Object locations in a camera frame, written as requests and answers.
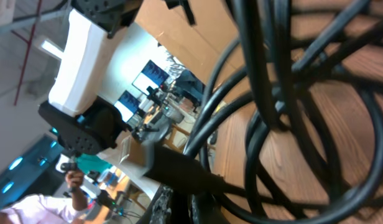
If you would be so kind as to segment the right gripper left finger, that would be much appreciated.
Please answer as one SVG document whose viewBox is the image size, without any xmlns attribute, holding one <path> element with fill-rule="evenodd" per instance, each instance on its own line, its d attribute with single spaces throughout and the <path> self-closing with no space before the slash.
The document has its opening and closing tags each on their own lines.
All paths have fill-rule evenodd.
<svg viewBox="0 0 383 224">
<path fill-rule="evenodd" d="M 170 201 L 173 189 L 161 185 L 142 216 L 142 224 L 168 224 L 172 216 Z"/>
</svg>

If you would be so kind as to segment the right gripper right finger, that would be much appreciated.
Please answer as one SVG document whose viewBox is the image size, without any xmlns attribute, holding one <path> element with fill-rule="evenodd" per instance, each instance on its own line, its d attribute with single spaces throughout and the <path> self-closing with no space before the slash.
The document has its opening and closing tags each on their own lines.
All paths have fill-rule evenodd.
<svg viewBox="0 0 383 224">
<path fill-rule="evenodd" d="M 191 213 L 194 224 L 229 224 L 211 194 L 191 196 Z"/>
</svg>

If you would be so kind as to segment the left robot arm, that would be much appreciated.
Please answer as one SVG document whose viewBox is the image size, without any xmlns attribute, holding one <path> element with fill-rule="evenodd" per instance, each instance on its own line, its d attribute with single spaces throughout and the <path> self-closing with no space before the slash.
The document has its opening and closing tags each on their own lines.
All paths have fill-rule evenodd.
<svg viewBox="0 0 383 224">
<path fill-rule="evenodd" d="M 53 87 L 39 115 L 69 151 L 97 155 L 124 149 L 132 128 L 99 96 L 106 70 L 141 1 L 72 1 L 68 38 Z"/>
</svg>

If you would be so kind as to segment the person in white shirt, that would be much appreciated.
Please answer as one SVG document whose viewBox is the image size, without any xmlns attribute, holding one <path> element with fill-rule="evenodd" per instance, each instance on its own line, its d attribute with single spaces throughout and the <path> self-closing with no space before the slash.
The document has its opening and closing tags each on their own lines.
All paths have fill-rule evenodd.
<svg viewBox="0 0 383 224">
<path fill-rule="evenodd" d="M 0 223 L 73 223 L 88 208 L 87 198 L 81 190 L 84 173 L 80 170 L 69 171 L 65 181 L 73 189 L 70 198 L 28 195 L 0 210 Z"/>
</svg>

